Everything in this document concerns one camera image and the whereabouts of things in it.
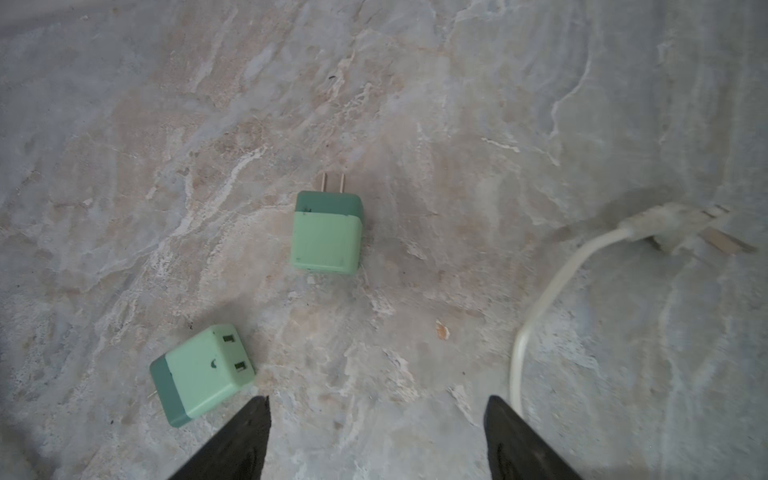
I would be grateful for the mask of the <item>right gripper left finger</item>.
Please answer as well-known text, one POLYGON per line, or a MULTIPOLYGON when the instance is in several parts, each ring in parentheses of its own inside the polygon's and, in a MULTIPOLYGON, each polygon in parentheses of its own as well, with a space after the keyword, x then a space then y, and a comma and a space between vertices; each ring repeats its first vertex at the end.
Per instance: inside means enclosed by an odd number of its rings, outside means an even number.
POLYGON ((253 397, 170 479, 259 480, 271 425, 269 397, 253 397))

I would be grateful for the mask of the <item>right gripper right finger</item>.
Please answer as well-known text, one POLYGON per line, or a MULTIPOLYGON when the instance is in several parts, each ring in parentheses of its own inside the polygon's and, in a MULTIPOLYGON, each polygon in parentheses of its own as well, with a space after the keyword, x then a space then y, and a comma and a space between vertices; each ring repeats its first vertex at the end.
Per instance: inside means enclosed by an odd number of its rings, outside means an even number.
POLYGON ((483 426, 492 480, 582 479, 500 396, 489 397, 483 426))

